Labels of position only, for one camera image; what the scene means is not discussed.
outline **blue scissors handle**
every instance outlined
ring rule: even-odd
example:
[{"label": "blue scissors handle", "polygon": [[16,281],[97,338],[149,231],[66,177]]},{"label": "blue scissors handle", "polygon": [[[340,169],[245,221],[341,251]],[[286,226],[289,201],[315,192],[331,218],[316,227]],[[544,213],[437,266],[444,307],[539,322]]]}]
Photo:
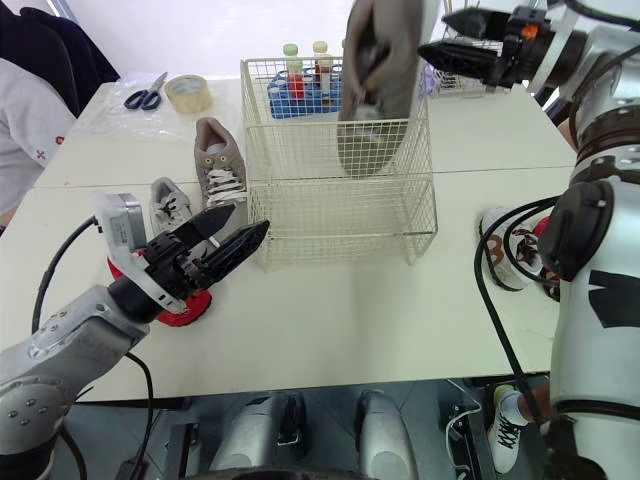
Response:
[{"label": "blue scissors handle", "polygon": [[153,110],[160,105],[160,93],[157,90],[138,90],[124,102],[124,106],[129,110],[141,108],[142,110]]}]

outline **black cable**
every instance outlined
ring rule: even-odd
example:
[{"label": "black cable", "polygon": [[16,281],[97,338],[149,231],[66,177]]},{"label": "black cable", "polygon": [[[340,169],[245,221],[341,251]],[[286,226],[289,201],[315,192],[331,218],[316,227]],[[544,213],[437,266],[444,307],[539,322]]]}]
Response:
[{"label": "black cable", "polygon": [[580,102],[582,101],[585,94],[593,87],[596,81],[602,77],[605,73],[611,70],[616,65],[624,62],[627,58],[633,57],[637,53],[640,53],[640,45],[636,45],[635,47],[627,50],[626,52],[614,57],[612,60],[605,63],[602,67],[597,70],[592,70],[584,79],[584,81],[580,84],[575,94],[573,95],[573,104],[571,105],[571,111],[569,112],[569,131],[571,132],[571,138],[573,139],[573,144],[578,146],[578,132],[576,130],[576,113],[578,111],[578,107],[580,106]]},{"label": "black cable", "polygon": [[548,287],[557,287],[558,282],[554,280],[547,280],[546,278],[542,278],[538,275],[534,275],[533,273],[525,270],[524,267],[522,267],[522,265],[520,265],[518,261],[515,259],[513,252],[511,251],[511,245],[509,244],[509,239],[511,238],[511,233],[513,233],[513,230],[518,225],[520,225],[525,220],[528,220],[529,218],[533,217],[534,215],[537,215],[538,213],[544,212],[545,210],[553,207],[556,204],[556,201],[558,200],[558,198],[559,197],[553,197],[553,201],[550,201],[549,203],[544,205],[540,205],[538,208],[535,208],[530,212],[525,213],[521,217],[518,217],[516,220],[514,220],[511,223],[511,225],[509,225],[507,230],[504,232],[504,240],[502,242],[504,245],[504,253],[507,255],[507,258],[513,264],[513,266],[516,267],[516,270],[518,270],[522,275],[524,275],[527,278],[530,278],[534,282],[541,283],[542,285],[547,285]]},{"label": "black cable", "polygon": [[95,222],[95,217],[91,217],[85,220],[78,228],[76,228],[71,235],[64,241],[60,248],[55,253],[47,270],[42,275],[42,280],[40,281],[40,286],[38,287],[38,296],[36,297],[36,302],[33,306],[33,316],[31,317],[31,333],[36,333],[40,328],[40,314],[42,313],[42,303],[44,302],[44,295],[47,292],[47,288],[49,288],[49,284],[51,283],[51,278],[53,277],[53,273],[58,266],[58,262],[67,251],[69,246],[75,241],[76,238],[80,236],[82,232],[84,232],[87,228],[93,225]]},{"label": "black cable", "polygon": [[147,425],[145,427],[142,443],[138,449],[138,455],[136,456],[135,463],[131,469],[131,474],[129,475],[129,480],[134,480],[136,478],[138,468],[142,465],[142,459],[144,458],[144,454],[147,450],[147,444],[149,443],[149,437],[151,436],[151,427],[153,426],[153,382],[151,381],[151,372],[149,371],[149,367],[147,367],[142,360],[131,352],[125,354],[125,357],[135,362],[142,369],[144,372],[144,378],[147,382]]},{"label": "black cable", "polygon": [[64,443],[67,444],[71,455],[73,455],[73,459],[76,461],[80,480],[87,480],[87,464],[84,463],[82,452],[78,448],[78,444],[75,442],[75,440],[67,430],[67,427],[65,427],[64,425],[62,425],[62,428],[60,429],[60,437],[62,438],[62,440],[64,440]]},{"label": "black cable", "polygon": [[84,397],[87,393],[89,393],[91,390],[93,390],[93,385],[91,385],[90,387],[84,389],[82,392],[80,392],[78,394],[78,396],[76,397],[76,399],[74,400],[74,402],[77,402],[78,400],[80,400],[82,397]]},{"label": "black cable", "polygon": [[612,23],[614,25],[622,25],[624,27],[632,28],[633,30],[640,30],[640,22],[628,17],[622,17],[620,15],[613,15],[611,13],[596,10],[595,8],[588,7],[578,0],[564,0],[567,8],[570,8],[576,13],[579,13],[583,17],[592,18],[594,20],[600,20],[601,22]]},{"label": "black cable", "polygon": [[484,301],[484,304],[487,307],[487,311],[489,312],[489,316],[491,317],[491,321],[493,322],[493,327],[496,331],[496,334],[498,335],[498,339],[502,344],[502,348],[504,349],[505,354],[507,355],[507,360],[509,361],[509,365],[513,370],[518,389],[524,396],[524,399],[527,402],[527,406],[529,407],[529,411],[531,412],[533,419],[538,426],[541,425],[542,414],[540,413],[540,408],[538,407],[538,404],[536,403],[533,393],[531,392],[531,388],[529,387],[529,384],[526,381],[522,367],[520,366],[520,363],[518,362],[518,358],[516,357],[516,354],[513,350],[513,346],[509,341],[509,337],[507,336],[507,333],[505,332],[504,327],[502,326],[502,322],[500,321],[500,316],[498,315],[498,312],[496,311],[496,308],[493,305],[493,302],[491,301],[491,297],[489,296],[487,286],[484,283],[484,277],[482,275],[482,254],[484,252],[484,248],[486,247],[486,243],[489,240],[489,237],[491,236],[491,234],[493,234],[496,228],[502,225],[502,223],[516,216],[519,213],[534,209],[541,205],[548,204],[551,201],[554,201],[556,198],[557,197],[549,197],[549,198],[544,198],[542,200],[538,200],[536,202],[531,202],[526,205],[522,205],[521,207],[518,207],[514,210],[511,210],[510,212],[501,216],[498,220],[493,222],[493,224],[491,224],[491,226],[487,228],[487,230],[482,234],[480,241],[478,242],[475,257],[473,260],[473,271],[476,277],[478,290],[480,291],[482,300]]}]

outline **white wire basket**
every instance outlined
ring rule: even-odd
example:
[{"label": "white wire basket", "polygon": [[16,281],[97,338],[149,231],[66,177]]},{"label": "white wire basket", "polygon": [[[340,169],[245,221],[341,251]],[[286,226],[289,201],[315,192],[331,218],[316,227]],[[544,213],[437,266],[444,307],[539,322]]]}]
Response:
[{"label": "white wire basket", "polygon": [[305,98],[276,105],[286,59],[241,65],[249,217],[271,222],[258,261],[266,270],[389,255],[413,263],[437,232],[426,99],[408,119],[338,122],[342,59],[332,58],[320,98],[317,84],[308,91],[315,59],[301,60]]}]

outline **bottle cap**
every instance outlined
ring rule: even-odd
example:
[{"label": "bottle cap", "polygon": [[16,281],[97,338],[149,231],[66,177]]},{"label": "bottle cap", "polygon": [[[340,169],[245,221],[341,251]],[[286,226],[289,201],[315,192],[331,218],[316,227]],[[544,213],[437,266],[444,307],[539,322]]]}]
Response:
[{"label": "bottle cap", "polygon": [[282,47],[282,53],[287,57],[292,57],[298,54],[298,46],[295,43],[285,43]]},{"label": "bottle cap", "polygon": [[318,40],[313,42],[313,52],[314,53],[327,53],[329,47],[327,46],[327,42],[323,40]]}]

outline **scissors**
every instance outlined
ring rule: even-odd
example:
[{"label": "scissors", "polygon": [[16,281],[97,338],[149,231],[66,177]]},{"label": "scissors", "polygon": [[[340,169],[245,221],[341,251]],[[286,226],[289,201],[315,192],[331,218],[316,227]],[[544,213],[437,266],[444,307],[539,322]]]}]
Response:
[{"label": "scissors", "polygon": [[141,108],[142,110],[154,110],[160,105],[162,98],[160,97],[160,87],[167,79],[168,72],[160,75],[151,85],[149,90],[138,90],[136,93],[127,98],[124,106],[129,110]]}]

